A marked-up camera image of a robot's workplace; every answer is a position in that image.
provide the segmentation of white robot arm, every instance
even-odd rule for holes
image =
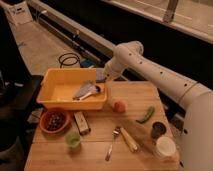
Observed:
[[[104,74],[112,80],[131,68],[185,109],[180,170],[213,170],[210,132],[213,130],[213,92],[197,81],[144,58],[142,53],[143,46],[138,41],[119,44],[114,49],[114,57],[106,63]]]

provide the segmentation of yellow plastic bin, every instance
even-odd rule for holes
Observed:
[[[99,110],[107,100],[105,83],[98,83],[101,93],[82,101],[73,100],[81,85],[91,80],[96,81],[95,68],[51,68],[42,82],[37,102],[46,108],[61,107],[67,110]]]

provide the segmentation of green pepper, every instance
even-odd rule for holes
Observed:
[[[146,115],[141,118],[141,119],[137,119],[136,122],[142,124],[142,123],[145,123],[146,121],[148,121],[151,116],[153,115],[153,113],[155,112],[155,107],[154,106],[150,106],[148,109],[147,109],[147,113]]]

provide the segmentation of small bowl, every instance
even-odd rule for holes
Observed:
[[[62,108],[50,108],[41,115],[39,127],[48,134],[57,134],[71,122],[69,112]]]

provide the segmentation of small green container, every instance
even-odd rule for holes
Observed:
[[[65,142],[71,149],[77,149],[81,144],[81,137],[78,132],[70,132],[65,136]]]

